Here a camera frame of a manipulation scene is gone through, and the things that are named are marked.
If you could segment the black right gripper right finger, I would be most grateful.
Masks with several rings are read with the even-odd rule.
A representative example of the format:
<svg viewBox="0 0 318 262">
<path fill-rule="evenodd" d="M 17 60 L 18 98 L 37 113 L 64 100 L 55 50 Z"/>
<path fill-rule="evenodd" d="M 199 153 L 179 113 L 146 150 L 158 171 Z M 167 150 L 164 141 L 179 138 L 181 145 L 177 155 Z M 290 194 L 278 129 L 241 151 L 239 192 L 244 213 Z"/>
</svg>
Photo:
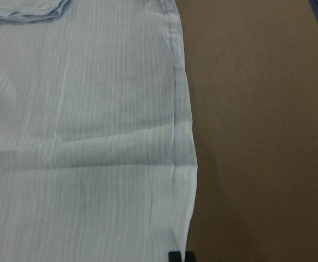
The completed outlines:
<svg viewBox="0 0 318 262">
<path fill-rule="evenodd" d="M 187 251 L 185 253 L 185 262 L 197 262 L 195 253 L 192 251 Z"/>
</svg>

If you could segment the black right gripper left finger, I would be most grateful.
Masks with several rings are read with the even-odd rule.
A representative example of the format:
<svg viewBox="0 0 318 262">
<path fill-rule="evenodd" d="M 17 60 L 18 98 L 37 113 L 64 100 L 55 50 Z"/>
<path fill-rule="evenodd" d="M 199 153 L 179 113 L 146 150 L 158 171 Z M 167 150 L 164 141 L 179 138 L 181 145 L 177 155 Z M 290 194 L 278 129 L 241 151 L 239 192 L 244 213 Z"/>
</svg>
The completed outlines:
<svg viewBox="0 0 318 262">
<path fill-rule="evenodd" d="M 170 251 L 168 253 L 169 262 L 181 262 L 181 253 L 180 251 Z"/>
</svg>

